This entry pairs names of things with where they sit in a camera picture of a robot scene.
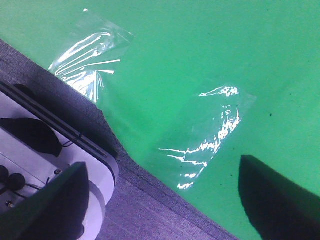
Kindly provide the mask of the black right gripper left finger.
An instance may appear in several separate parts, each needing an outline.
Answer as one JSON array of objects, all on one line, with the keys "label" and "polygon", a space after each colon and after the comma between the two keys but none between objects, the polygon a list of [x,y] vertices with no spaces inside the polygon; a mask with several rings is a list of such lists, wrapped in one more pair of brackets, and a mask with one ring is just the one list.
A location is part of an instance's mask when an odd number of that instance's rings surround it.
[{"label": "black right gripper left finger", "polygon": [[0,215],[2,240],[78,240],[84,234],[90,186],[76,162],[33,196]]}]

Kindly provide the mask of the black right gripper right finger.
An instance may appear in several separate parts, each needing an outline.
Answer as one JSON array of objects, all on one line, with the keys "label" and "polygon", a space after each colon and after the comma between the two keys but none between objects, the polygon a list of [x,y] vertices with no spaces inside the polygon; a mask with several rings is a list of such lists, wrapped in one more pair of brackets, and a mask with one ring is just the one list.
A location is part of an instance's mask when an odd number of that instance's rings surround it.
[{"label": "black right gripper right finger", "polygon": [[252,155],[240,157],[238,192],[263,240],[320,238],[320,197]]}]

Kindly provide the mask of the white robot base unit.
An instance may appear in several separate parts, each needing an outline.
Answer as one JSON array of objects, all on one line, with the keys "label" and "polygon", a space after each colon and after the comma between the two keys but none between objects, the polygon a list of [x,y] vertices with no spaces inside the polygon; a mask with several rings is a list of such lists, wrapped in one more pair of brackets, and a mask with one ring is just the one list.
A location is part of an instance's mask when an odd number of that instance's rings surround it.
[{"label": "white robot base unit", "polygon": [[78,240],[99,235],[119,175],[115,158],[15,86],[0,85],[0,215],[84,162],[89,202]]}]

